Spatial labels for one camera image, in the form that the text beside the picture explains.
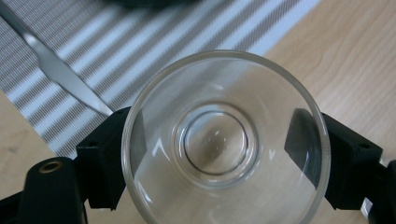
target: striped mat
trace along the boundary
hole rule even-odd
[[[114,110],[129,106],[169,63],[211,49],[264,55],[319,0],[201,0],[128,8],[101,0],[8,0],[12,10]],[[105,117],[39,70],[0,20],[0,88],[58,156]]]

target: knife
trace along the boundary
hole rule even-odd
[[[47,78],[94,111],[107,117],[113,113],[113,110],[53,50],[41,42],[3,1],[0,1],[0,16],[32,48],[38,59],[38,67]]]

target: black mount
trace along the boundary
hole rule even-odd
[[[128,111],[115,112],[81,141],[73,161],[58,157],[33,166],[24,190],[0,201],[0,223],[87,223],[87,199],[91,208],[116,209],[125,188],[120,144]],[[326,114],[323,118],[332,147],[326,199],[334,209],[360,210],[368,198],[373,203],[369,223],[396,223],[396,161],[381,165],[379,146]],[[315,187],[321,161],[315,160],[321,156],[317,128],[308,111],[297,109],[285,144]]]

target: transparent drinking glass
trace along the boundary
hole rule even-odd
[[[122,166],[147,223],[307,223],[327,187],[330,143],[289,72],[215,50],[169,65],[142,90]]]

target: wooden table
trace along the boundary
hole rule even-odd
[[[396,2],[323,0],[265,57],[294,74],[319,108],[396,159]],[[28,169],[53,153],[0,92],[0,198],[23,188]],[[91,223],[145,223],[125,192],[115,212]],[[367,223],[324,200],[311,223]]]

